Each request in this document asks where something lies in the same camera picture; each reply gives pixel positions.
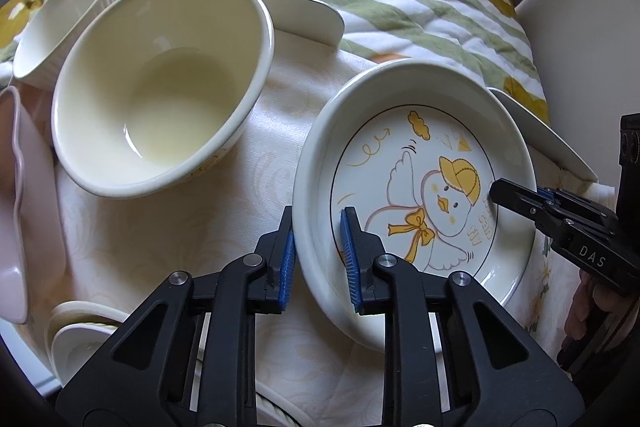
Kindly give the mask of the person's right hand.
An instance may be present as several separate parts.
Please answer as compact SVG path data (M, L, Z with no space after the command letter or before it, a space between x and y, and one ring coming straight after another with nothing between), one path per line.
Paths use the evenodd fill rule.
M611 312L617 306L617 295L610 288L598 283L585 271L579 272L579 278L580 282L564 325L565 334L574 340L584 337L587 330L586 321L593 307Z

